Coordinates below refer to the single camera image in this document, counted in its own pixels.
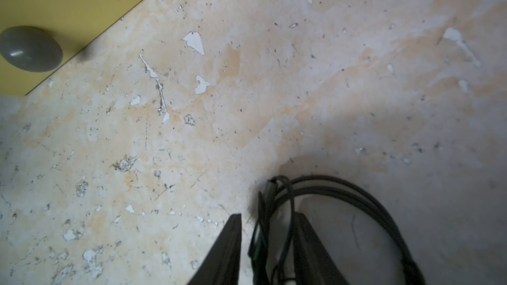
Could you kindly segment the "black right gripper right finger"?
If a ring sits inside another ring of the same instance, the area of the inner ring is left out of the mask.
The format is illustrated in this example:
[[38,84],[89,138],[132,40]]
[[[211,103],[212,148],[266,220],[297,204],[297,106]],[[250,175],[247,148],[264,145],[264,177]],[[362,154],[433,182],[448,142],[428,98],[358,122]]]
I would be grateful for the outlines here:
[[294,217],[293,257],[296,284],[349,284],[302,213]]

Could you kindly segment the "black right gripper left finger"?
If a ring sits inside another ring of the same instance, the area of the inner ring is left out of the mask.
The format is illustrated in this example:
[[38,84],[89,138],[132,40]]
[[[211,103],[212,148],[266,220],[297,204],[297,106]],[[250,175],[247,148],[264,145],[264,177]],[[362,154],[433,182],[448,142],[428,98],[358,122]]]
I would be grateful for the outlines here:
[[238,285],[242,217],[233,214],[188,284]]

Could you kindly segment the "black wired earphones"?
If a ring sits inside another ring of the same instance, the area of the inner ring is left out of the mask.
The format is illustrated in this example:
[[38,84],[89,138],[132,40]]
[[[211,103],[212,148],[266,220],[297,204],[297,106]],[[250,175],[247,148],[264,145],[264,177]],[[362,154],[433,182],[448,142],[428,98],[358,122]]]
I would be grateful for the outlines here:
[[349,284],[426,283],[393,216],[355,183],[330,175],[278,175],[254,201],[248,249],[254,284],[296,284],[296,212],[306,216]]

